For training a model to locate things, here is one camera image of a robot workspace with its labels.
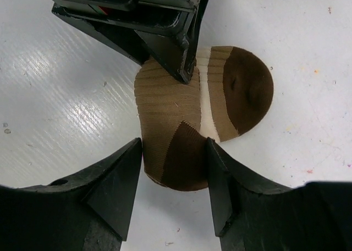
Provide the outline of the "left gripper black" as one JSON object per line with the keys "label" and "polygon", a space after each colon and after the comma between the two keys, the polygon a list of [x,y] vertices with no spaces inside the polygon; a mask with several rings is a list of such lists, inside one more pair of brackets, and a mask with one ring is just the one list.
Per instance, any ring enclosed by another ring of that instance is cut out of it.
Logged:
{"label": "left gripper black", "polygon": [[65,23],[143,65],[189,83],[208,0],[52,0]]}

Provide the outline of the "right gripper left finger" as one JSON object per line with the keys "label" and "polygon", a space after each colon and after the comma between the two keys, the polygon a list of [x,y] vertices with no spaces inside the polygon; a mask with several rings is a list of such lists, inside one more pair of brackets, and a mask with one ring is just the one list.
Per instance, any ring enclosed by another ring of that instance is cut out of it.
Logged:
{"label": "right gripper left finger", "polygon": [[142,158],[135,138],[49,185],[1,187],[1,250],[120,250]]}

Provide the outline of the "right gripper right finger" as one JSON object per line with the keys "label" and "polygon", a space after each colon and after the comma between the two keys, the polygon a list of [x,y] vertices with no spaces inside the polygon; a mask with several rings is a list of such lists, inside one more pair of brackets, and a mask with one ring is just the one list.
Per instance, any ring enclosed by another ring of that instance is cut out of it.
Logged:
{"label": "right gripper right finger", "polygon": [[222,250],[351,250],[351,183],[289,188],[206,142],[208,189]]}

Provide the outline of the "brown striped sock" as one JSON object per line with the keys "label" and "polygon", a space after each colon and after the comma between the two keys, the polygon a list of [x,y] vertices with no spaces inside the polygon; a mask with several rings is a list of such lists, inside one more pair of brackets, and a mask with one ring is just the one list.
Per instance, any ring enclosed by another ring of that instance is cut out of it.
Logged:
{"label": "brown striped sock", "polygon": [[177,191],[206,188],[206,140],[226,142],[254,128],[273,89],[266,64],[239,47],[199,49],[187,85],[149,59],[134,82],[145,174]]}

